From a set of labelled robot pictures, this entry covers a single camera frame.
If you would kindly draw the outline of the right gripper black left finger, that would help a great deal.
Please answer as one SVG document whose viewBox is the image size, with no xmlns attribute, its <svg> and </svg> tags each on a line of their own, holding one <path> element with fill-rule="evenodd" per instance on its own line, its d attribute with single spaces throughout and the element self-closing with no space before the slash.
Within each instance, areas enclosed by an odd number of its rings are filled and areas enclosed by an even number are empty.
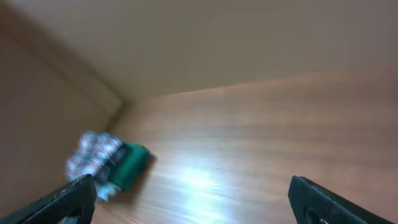
<svg viewBox="0 0 398 224">
<path fill-rule="evenodd" d="M 1 224 L 90 224 L 96 202 L 93 176 L 83 175 L 62 188 L 1 218 Z"/>
</svg>

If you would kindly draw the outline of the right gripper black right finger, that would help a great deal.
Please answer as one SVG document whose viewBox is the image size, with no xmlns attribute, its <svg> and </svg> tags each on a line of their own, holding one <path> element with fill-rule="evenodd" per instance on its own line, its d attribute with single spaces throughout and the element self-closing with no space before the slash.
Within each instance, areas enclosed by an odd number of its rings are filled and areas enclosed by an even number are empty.
<svg viewBox="0 0 398 224">
<path fill-rule="evenodd" d="M 292 177 L 288 198 L 298 224 L 392 224 L 305 177 Z"/>
</svg>

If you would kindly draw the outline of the plaid shirt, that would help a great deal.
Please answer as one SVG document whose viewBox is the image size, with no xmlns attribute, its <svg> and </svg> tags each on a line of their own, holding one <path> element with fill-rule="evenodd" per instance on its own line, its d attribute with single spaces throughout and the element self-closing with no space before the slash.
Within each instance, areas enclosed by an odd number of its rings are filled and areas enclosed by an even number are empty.
<svg viewBox="0 0 398 224">
<path fill-rule="evenodd" d="M 122 140 L 106 132 L 85 131 L 76 151 L 67 159 L 65 175 L 75 180 L 90 174 L 99 183 L 107 182 L 126 154 Z"/>
</svg>

